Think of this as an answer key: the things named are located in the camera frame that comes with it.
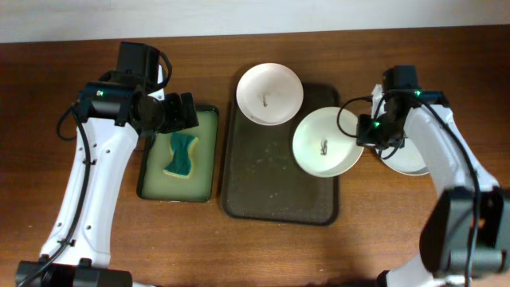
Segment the white plate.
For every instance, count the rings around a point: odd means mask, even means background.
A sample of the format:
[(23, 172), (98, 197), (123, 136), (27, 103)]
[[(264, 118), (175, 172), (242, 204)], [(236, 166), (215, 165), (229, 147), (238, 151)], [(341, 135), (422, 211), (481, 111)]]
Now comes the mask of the white plate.
[(237, 106), (256, 124), (276, 126), (291, 120), (300, 110), (304, 89), (288, 67), (264, 63), (248, 69), (238, 81)]
[(292, 139), (297, 164), (308, 174), (320, 178), (341, 175), (359, 160), (363, 148), (350, 135), (358, 118), (338, 107), (320, 108), (298, 125)]
[(376, 155), (380, 154), (382, 162), (398, 173), (416, 176), (429, 173), (420, 152), (411, 139), (405, 138), (400, 148), (390, 158), (387, 158), (393, 150), (393, 147), (382, 151), (375, 149), (375, 153)]

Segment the green and yellow sponge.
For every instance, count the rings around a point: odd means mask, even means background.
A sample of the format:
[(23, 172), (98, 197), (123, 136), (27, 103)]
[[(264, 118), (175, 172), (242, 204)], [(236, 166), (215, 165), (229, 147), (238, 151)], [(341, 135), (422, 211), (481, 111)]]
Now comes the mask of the green and yellow sponge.
[(164, 167), (166, 175), (189, 178), (194, 170), (193, 153), (198, 137), (175, 132), (170, 138), (171, 161)]

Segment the white plate top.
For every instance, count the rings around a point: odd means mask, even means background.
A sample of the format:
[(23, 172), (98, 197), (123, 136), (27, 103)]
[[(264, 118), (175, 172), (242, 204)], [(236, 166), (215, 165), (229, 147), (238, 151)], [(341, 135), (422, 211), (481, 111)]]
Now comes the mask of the white plate top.
[(291, 120), (300, 110), (304, 89), (288, 67), (264, 63), (248, 69), (238, 81), (237, 106), (256, 124), (276, 126)]

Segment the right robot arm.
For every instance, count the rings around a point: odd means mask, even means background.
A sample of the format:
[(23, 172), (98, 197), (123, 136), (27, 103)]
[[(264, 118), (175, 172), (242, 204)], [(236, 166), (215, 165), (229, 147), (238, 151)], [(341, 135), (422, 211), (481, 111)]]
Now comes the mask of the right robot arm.
[(381, 272), (378, 286), (469, 286), (509, 270), (509, 191), (480, 164), (463, 139), (443, 92), (423, 89), (412, 65), (383, 74), (359, 116), (362, 147), (397, 151), (410, 140), (422, 157), (438, 201), (419, 238), (419, 253)]

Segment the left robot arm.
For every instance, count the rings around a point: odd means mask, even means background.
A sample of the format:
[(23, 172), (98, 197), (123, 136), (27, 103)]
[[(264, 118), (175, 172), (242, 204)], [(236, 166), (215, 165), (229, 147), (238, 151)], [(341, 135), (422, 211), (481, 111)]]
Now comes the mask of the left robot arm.
[(166, 94), (172, 75), (155, 47), (121, 42), (116, 68), (80, 90), (66, 111), (76, 151), (59, 214), (37, 261), (20, 261), (17, 286), (135, 286), (110, 269), (112, 220), (139, 139), (198, 126), (191, 93)]

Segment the green tray with soapy water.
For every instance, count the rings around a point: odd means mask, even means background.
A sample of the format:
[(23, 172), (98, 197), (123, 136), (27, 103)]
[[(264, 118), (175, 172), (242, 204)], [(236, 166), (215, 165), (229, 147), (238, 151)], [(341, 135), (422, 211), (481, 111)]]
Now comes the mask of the green tray with soapy water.
[(172, 175), (165, 167), (173, 159), (172, 134), (156, 134), (147, 140), (137, 184), (137, 195), (146, 200), (207, 202), (214, 181), (215, 149), (218, 134), (218, 108), (200, 104), (199, 126), (182, 130), (196, 138), (190, 147), (191, 169), (188, 176)]

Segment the brown plastic serving tray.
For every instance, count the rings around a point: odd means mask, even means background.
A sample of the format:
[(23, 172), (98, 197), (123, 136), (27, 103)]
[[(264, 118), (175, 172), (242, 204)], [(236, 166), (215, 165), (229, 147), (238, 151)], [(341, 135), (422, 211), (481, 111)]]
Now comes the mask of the brown plastic serving tray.
[(303, 171), (292, 153), (298, 124), (310, 112), (339, 105), (326, 84), (304, 84), (300, 111), (277, 126), (259, 125), (230, 108), (220, 190), (223, 211), (232, 218), (329, 226), (339, 215), (339, 178)]

